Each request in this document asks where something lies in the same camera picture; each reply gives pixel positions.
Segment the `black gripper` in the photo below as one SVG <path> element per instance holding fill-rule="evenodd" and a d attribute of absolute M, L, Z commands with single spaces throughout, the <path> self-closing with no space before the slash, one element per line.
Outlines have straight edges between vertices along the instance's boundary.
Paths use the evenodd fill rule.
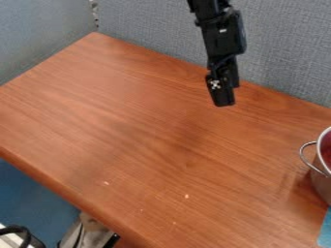
<path fill-rule="evenodd" d="M 207 88 L 217 107 L 235 104 L 233 87 L 239 86 L 237 56 L 246 52 L 246 31 L 241 11 L 203 11 L 198 15 L 207 50 Z M 219 70 L 225 76 L 218 77 Z"/>

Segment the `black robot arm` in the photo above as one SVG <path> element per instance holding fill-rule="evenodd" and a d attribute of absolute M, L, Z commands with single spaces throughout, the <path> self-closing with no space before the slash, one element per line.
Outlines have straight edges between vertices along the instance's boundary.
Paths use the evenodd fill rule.
<path fill-rule="evenodd" d="M 217 107 L 233 106 L 234 89 L 239 86 L 237 56 L 247 49 L 242 13 L 230 0 L 187 0 L 187 3 L 207 51 L 210 95 Z"/>

